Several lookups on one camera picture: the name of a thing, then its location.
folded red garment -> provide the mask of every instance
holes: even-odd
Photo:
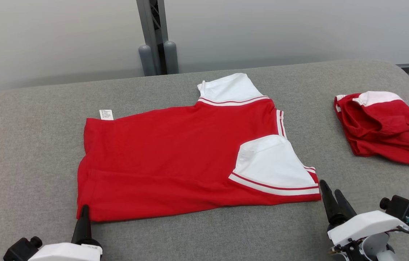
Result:
[[[354,155],[409,164],[409,106],[388,91],[337,95],[335,112]]]

gray fabric surface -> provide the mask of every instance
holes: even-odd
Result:
[[[196,85],[248,74],[285,111],[288,139],[302,162],[341,189],[358,213],[380,199],[409,198],[409,166],[355,157],[333,109],[337,94],[392,91],[409,105],[409,77],[382,61],[334,61],[238,71],[210,71],[17,89],[0,93],[0,259],[21,237],[70,241],[77,167],[87,117],[112,109],[115,119],[152,109],[193,105]],[[103,259],[331,260],[322,202],[216,210],[94,224]],[[392,236],[409,260],[409,236]]]

red fabric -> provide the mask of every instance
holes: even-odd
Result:
[[[354,155],[382,155],[409,164],[409,106],[402,100],[364,106],[353,101],[359,95],[334,100],[337,117]]]
[[[319,194],[273,195],[229,180],[241,144],[277,134],[276,112],[272,100],[263,99],[87,119],[77,217],[84,204],[93,221],[120,221],[320,200]]]

white partition panel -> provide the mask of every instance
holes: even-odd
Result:
[[[135,0],[0,0],[0,90],[143,76]]]
[[[409,63],[409,0],[165,0],[182,73],[347,58]]]

clothing tag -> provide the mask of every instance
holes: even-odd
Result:
[[[87,244],[81,244],[81,246],[84,246],[86,248],[97,249],[98,251],[100,251],[100,255],[103,254],[103,248],[101,248],[101,246],[94,246],[94,245],[87,245]]]
[[[113,111],[110,110],[110,109],[101,109],[100,110],[100,118],[102,120],[108,120],[108,121],[114,120]]]

